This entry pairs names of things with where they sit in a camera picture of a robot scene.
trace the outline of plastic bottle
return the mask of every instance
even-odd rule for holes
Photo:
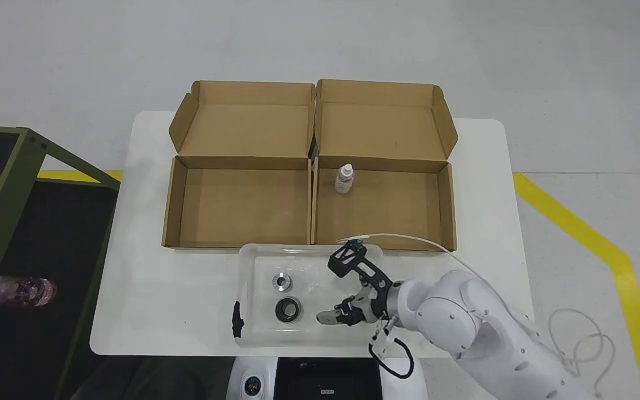
[[[343,165],[342,168],[338,170],[338,175],[336,176],[336,192],[345,194],[351,190],[354,175],[355,172],[351,164]]]
[[[43,306],[53,300],[56,290],[56,285],[48,279],[0,276],[0,306]]]

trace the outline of white table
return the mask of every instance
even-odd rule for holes
[[[368,357],[363,347],[246,348],[231,334],[237,250],[173,250],[160,245],[171,159],[173,112],[136,117],[118,196],[91,331],[105,355]],[[507,302],[533,316],[520,219],[505,131],[495,120],[456,119],[450,160],[457,255]],[[435,282],[455,268],[445,254],[385,253],[385,269],[403,263]],[[416,357],[447,357],[424,341]]]

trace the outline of white cable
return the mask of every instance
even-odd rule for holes
[[[453,254],[447,248],[442,246],[440,243],[436,243],[436,242],[433,242],[431,240],[423,239],[423,238],[416,237],[416,236],[402,235],[402,234],[399,234],[399,233],[370,233],[370,234],[365,234],[365,235],[356,235],[356,236],[352,236],[352,237],[345,238],[345,239],[339,239],[337,242],[338,243],[344,243],[344,242],[347,242],[348,240],[353,240],[353,239],[363,240],[363,239],[369,239],[369,238],[372,238],[372,237],[379,237],[379,236],[391,236],[391,237],[398,237],[398,238],[403,238],[403,239],[417,240],[419,242],[428,243],[428,244],[430,244],[432,246],[435,246],[435,247],[439,248],[440,250],[444,251],[446,254],[448,254],[449,256],[453,257],[454,260],[456,260],[458,263],[460,263],[460,265],[465,267],[473,275],[475,275],[478,279],[480,279],[485,285],[487,285],[487,287],[490,288],[491,291],[493,291],[493,293],[498,297],[498,299],[500,299],[500,301],[502,302],[502,305],[504,306],[505,310],[507,310],[507,313],[509,313],[511,318],[513,318],[513,320],[518,325],[520,325],[520,327],[527,334],[531,334],[532,333],[532,331],[529,329],[529,327],[527,327],[524,324],[522,324],[518,320],[518,318],[516,318],[511,313],[511,310],[509,309],[509,306],[507,305],[507,302],[502,298],[500,293],[498,293],[498,291],[491,285],[491,283],[489,283],[489,281],[487,281],[484,277],[482,277],[482,275],[480,275],[473,268],[471,268],[471,266],[469,266],[469,264],[467,264],[464,261],[462,261],[455,254]],[[558,346],[558,343],[556,342],[555,336],[553,335],[553,330],[551,328],[551,322],[552,322],[553,317],[559,312],[574,312],[574,313],[580,314],[580,315],[584,316],[585,318],[587,318],[593,324],[593,326],[595,326],[596,330],[598,331],[598,333],[593,333],[591,335],[584,336],[583,338],[578,340],[576,345],[573,347],[573,358],[567,357],[566,354],[562,350],[560,350],[560,346]],[[595,381],[595,383],[593,385],[593,389],[594,389],[596,397],[601,398],[600,392],[598,392],[598,385],[600,384],[600,381],[602,380],[602,378],[604,378],[605,375],[611,369],[611,365],[613,364],[613,361],[614,361],[615,356],[616,356],[616,347],[615,347],[615,344],[613,343],[613,340],[609,336],[607,336],[607,335],[602,333],[602,330],[600,329],[600,326],[598,326],[598,324],[593,320],[593,318],[589,317],[587,314],[583,313],[582,311],[574,309],[574,308],[559,308],[559,309],[555,310],[549,316],[549,319],[547,320],[547,325],[548,325],[548,328],[549,328],[549,336],[551,337],[551,341],[553,342],[553,346],[555,347],[556,351],[554,352],[553,350],[549,349],[549,347],[547,347],[546,345],[544,345],[541,342],[540,342],[540,344],[542,346],[544,346],[545,348],[547,348],[552,353],[555,353],[565,363],[565,366],[568,365],[568,364],[571,364],[571,365],[575,364],[575,368],[576,368],[576,372],[575,373],[576,373],[576,375],[578,377],[580,376],[579,364],[580,363],[584,363],[584,362],[593,361],[593,360],[596,360],[597,358],[599,358],[600,355],[602,354],[603,338],[607,339],[609,341],[609,343],[611,344],[611,358],[609,359],[609,363],[607,364],[605,369],[602,371],[602,373],[598,376],[598,378],[596,379],[596,381]],[[582,343],[584,343],[585,340],[590,339],[592,337],[600,338],[600,346],[598,347],[598,350],[591,357],[587,357],[585,359],[579,359],[578,356],[577,356],[578,348],[580,347],[580,345]]]

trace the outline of cardboard box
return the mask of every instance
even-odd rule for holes
[[[310,243],[314,85],[198,81],[174,117],[162,245]]]
[[[312,243],[385,232],[456,248],[447,159],[458,135],[438,86],[321,80],[315,138]],[[347,163],[355,180],[339,194],[337,169]],[[436,249],[399,238],[370,241],[385,249]]]

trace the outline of black mat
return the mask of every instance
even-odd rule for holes
[[[36,182],[0,274],[48,278],[58,293],[39,308],[0,307],[0,398],[53,398],[116,196],[100,186]],[[62,398],[100,362],[88,348],[93,309],[88,315]]]

